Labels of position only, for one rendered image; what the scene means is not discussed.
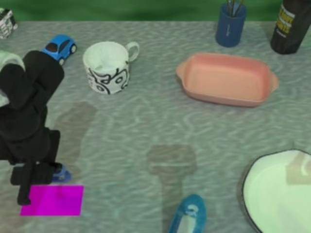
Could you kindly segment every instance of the pen holder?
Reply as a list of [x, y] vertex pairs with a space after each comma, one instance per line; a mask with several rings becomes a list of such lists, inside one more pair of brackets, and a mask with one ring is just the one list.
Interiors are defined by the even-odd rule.
[[241, 40], [247, 9], [244, 4], [240, 6], [239, 10], [238, 6], [238, 2], [234, 4], [234, 17], [230, 16], [230, 12], [228, 11], [228, 5], [226, 3], [223, 4], [220, 8], [216, 32], [216, 41], [221, 46], [234, 47], [238, 45]]

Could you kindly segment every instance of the black bottle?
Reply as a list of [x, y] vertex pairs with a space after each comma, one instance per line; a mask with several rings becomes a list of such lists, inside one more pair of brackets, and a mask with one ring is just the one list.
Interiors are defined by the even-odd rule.
[[296, 53], [311, 24], [311, 0], [283, 0], [271, 48], [279, 54]]

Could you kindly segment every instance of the gray tabletop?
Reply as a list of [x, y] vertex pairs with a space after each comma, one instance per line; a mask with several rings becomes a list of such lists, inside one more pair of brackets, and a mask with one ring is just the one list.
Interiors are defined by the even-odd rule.
[[[181, 199], [201, 195], [207, 233], [251, 233], [240, 206], [240, 180], [255, 158], [278, 150], [311, 151], [311, 37], [290, 56], [269, 46], [274, 23], [248, 22], [241, 43], [215, 42], [213, 22], [23, 22], [0, 50], [25, 55], [58, 33], [71, 35], [78, 51], [49, 103], [48, 125], [62, 132], [58, 161], [85, 186], [81, 217], [21, 218], [11, 168], [0, 164], [1, 233], [159, 233], [167, 230]], [[129, 86], [101, 96], [86, 79], [82, 55], [91, 44], [137, 41], [139, 58]], [[188, 98], [174, 70], [198, 51], [260, 59], [280, 80], [257, 108]]]

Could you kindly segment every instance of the green cloth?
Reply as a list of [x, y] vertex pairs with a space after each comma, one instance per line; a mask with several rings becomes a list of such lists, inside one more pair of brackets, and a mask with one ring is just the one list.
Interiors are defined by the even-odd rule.
[[[17, 21], [216, 21], [225, 0], [2, 0]], [[245, 0], [246, 20], [275, 21], [280, 0]]]

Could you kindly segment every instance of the pink baking dish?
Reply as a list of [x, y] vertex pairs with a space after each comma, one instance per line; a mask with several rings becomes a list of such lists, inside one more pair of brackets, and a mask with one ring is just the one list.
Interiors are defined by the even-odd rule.
[[226, 54], [197, 53], [176, 73], [188, 96], [218, 104], [256, 107], [278, 87], [264, 62]]

